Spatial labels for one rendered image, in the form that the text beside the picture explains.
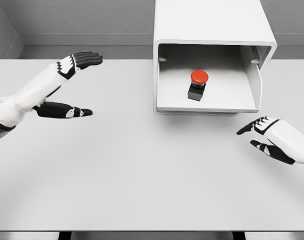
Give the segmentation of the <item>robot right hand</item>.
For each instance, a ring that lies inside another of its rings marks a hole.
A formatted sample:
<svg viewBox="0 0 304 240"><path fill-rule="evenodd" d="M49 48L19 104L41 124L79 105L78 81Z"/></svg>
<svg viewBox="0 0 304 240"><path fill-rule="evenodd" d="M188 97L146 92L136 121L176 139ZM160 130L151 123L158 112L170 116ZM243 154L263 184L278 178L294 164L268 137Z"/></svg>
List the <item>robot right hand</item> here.
<svg viewBox="0 0 304 240"><path fill-rule="evenodd" d="M271 143L265 144L251 140L250 144L267 156L280 162L304 165L304 135L287 121L270 116L263 116L248 123L236 134L255 131Z"/></svg>

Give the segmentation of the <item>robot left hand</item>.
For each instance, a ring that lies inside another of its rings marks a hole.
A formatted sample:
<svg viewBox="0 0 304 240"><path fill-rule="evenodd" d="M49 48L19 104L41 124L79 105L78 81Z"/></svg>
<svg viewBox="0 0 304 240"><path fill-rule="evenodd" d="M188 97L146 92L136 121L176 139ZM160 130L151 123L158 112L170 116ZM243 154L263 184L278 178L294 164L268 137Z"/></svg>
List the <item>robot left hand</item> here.
<svg viewBox="0 0 304 240"><path fill-rule="evenodd" d="M69 119L91 116L93 112L90 109L50 102L46 101L46 98L55 93L78 71L102 63L103 56L91 51L74 53L52 63L15 94L15 106L23 112L35 110L38 116L44 118Z"/></svg>

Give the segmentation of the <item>white tabletop storage cabinet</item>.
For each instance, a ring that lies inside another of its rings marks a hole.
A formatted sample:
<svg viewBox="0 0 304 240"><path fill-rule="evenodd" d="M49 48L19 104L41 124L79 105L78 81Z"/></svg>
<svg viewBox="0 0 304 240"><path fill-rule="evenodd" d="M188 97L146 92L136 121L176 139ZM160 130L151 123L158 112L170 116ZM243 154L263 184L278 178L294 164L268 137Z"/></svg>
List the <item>white tabletop storage cabinet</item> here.
<svg viewBox="0 0 304 240"><path fill-rule="evenodd" d="M159 44L252 46L261 75L277 49L260 0L155 0Z"/></svg>

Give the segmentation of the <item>white cabinet drawer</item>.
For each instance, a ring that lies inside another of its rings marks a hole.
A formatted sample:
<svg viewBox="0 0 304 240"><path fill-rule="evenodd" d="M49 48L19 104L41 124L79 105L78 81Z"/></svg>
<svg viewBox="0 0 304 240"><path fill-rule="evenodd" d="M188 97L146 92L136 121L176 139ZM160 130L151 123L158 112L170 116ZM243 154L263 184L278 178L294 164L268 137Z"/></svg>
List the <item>white cabinet drawer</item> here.
<svg viewBox="0 0 304 240"><path fill-rule="evenodd" d="M262 75L254 47L161 43L153 50L154 109L159 113L237 115L261 107ZM200 100L188 98L191 73L205 71Z"/></svg>

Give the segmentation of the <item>red button load switch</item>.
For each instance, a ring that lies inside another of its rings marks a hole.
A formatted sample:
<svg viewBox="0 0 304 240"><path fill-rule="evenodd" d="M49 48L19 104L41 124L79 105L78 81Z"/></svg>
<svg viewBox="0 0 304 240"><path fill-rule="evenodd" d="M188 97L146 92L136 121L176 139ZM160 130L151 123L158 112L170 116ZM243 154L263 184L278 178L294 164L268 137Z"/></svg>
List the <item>red button load switch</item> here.
<svg viewBox="0 0 304 240"><path fill-rule="evenodd" d="M194 70L191 75L191 84L187 93L187 98L200 101L203 97L209 75L204 70Z"/></svg>

